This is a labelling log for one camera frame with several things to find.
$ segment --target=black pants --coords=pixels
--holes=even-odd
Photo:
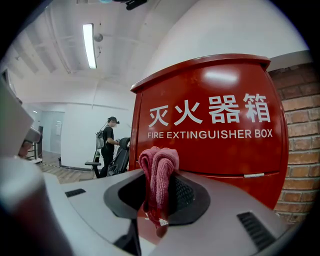
[[[112,162],[112,160],[114,158],[114,153],[113,152],[109,152],[105,148],[102,148],[101,149],[101,155],[103,157],[104,167],[100,171],[100,177],[103,178],[103,177],[106,177],[107,174],[108,174],[108,166],[110,165],[110,163]]]

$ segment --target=person's hand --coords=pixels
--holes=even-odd
[[[29,149],[32,147],[32,143],[28,141],[24,141],[22,146],[20,147],[18,156],[21,158],[25,158],[28,154]]]

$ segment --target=ceiling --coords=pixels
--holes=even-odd
[[[149,0],[128,11],[117,2],[53,0],[12,43],[1,71],[8,68],[18,94],[25,92],[19,87],[32,90],[41,81],[47,81],[44,87],[53,81],[67,87],[80,80],[88,87],[100,83],[129,91],[168,31],[197,1]],[[87,23],[94,24],[94,34],[103,35],[94,42],[97,69],[89,69],[87,61],[82,29]]]

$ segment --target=black t-shirt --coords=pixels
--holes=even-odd
[[[112,127],[110,126],[106,126],[103,130],[103,140],[104,143],[107,142],[108,138],[112,138],[114,140],[114,129],[112,129]],[[110,154],[113,154],[115,151],[115,145],[110,144],[110,143],[106,143],[105,147],[107,149],[108,152],[110,152]]]

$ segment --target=floor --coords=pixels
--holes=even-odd
[[[42,163],[37,166],[44,173],[56,175],[60,184],[79,182],[80,180],[95,179],[96,175],[91,171],[72,170],[59,167],[60,154],[43,151]]]

